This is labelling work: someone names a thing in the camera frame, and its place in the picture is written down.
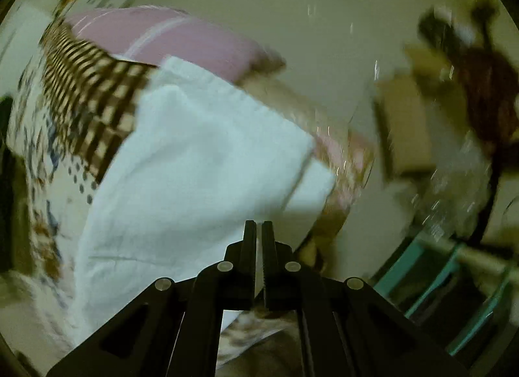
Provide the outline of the white pants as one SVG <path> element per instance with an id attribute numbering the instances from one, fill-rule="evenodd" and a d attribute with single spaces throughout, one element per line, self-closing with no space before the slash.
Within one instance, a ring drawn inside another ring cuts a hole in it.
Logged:
<path id="1" fill-rule="evenodd" d="M 335 174 L 313 137 L 205 68 L 169 57 L 151 74 L 78 245 L 69 336 L 80 344 L 154 280 L 222 260 L 248 220 L 297 245 Z"/>

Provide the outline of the teal plastic rack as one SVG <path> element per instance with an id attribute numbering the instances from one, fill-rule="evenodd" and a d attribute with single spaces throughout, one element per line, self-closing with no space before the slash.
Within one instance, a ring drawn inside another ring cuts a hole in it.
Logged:
<path id="1" fill-rule="evenodd" d="M 371 278 L 376 291 L 453 357 L 508 320 L 518 264 L 463 243 L 407 237 Z"/>

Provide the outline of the flat cardboard piece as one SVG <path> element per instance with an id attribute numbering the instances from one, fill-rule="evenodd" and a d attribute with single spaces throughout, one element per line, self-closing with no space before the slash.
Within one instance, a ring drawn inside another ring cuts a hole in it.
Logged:
<path id="1" fill-rule="evenodd" d="M 387 174 L 407 178 L 435 170 L 425 103 L 406 75 L 375 82 L 374 98 Z"/>

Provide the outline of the floral fleece blanket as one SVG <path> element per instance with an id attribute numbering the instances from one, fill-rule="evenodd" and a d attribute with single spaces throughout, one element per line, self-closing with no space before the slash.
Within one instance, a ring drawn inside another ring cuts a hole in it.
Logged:
<path id="1" fill-rule="evenodd" d="M 18 81 L 7 145 L 25 169 L 29 295 L 36 334 L 57 362 L 73 348 L 78 243 L 98 187 L 135 127 L 154 67 L 78 37 L 60 0 Z"/>

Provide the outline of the pink mattress sheet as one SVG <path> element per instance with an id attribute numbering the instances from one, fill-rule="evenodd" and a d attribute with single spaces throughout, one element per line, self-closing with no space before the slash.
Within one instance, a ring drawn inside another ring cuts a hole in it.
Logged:
<path id="1" fill-rule="evenodd" d="M 317 157 L 336 175 L 329 210 L 348 213 L 361 195 L 374 163 L 372 144 L 277 79 L 285 62 L 273 50 L 185 11 L 152 5 L 72 13 L 66 20 L 79 39 L 112 55 L 154 65 L 176 56 L 237 85 L 314 135 Z"/>

